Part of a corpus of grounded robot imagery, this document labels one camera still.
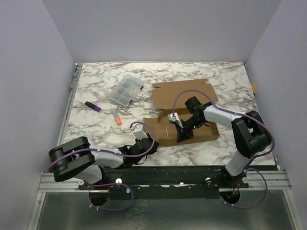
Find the brown cardboard box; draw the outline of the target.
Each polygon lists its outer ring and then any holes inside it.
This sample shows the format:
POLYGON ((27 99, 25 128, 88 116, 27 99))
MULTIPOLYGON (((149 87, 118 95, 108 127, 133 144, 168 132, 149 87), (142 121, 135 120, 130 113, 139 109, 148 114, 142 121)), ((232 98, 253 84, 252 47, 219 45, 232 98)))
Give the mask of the brown cardboard box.
POLYGON ((199 142, 214 141, 219 138, 219 130, 217 124, 209 123, 197 128, 192 139, 188 139, 177 143, 177 130, 174 124, 169 123, 167 115, 172 113, 173 104, 176 103, 175 112, 184 121, 191 117, 191 114, 185 107, 184 103, 189 98, 196 96, 198 100, 204 104, 209 100, 202 94, 197 92, 186 92, 182 94, 176 101, 176 97, 184 90, 198 90, 207 94, 214 102, 218 101, 218 97, 213 86, 207 83, 208 79, 183 80, 174 82, 154 83, 152 86, 153 107, 161 109, 162 112, 153 118, 144 118, 143 121, 152 128, 155 134, 155 141, 159 143, 159 147, 171 147, 184 144, 192 144, 199 142))

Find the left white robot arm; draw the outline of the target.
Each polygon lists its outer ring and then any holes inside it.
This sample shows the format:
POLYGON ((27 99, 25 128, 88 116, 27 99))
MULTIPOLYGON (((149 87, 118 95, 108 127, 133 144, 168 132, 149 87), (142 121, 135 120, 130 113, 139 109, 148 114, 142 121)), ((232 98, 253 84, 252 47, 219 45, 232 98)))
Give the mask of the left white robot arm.
POLYGON ((149 135, 136 140, 134 145, 117 149, 92 148, 87 137, 79 137, 49 151, 48 171, 53 173, 56 182, 77 178, 101 189, 106 183, 104 167, 126 169, 138 165, 142 158, 154 154, 158 146, 149 135))

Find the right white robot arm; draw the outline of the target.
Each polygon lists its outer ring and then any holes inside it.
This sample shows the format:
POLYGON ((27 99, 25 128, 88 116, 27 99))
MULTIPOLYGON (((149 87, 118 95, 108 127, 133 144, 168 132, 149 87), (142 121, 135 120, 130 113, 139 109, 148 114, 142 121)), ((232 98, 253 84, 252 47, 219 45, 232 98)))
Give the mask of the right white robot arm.
POLYGON ((220 176, 221 184, 232 187, 238 181, 240 175, 253 159, 260 157, 260 152, 268 146, 271 147, 267 154, 275 147, 272 133, 266 128, 262 118, 256 111, 239 113, 231 111, 215 103, 201 104, 194 96, 185 102, 185 106, 191 113, 191 117, 184 121, 178 113, 168 115, 170 123, 175 124, 177 130, 177 142, 192 139, 193 131, 202 125, 217 123, 233 131, 236 145, 236 153, 224 167, 224 173, 220 176))

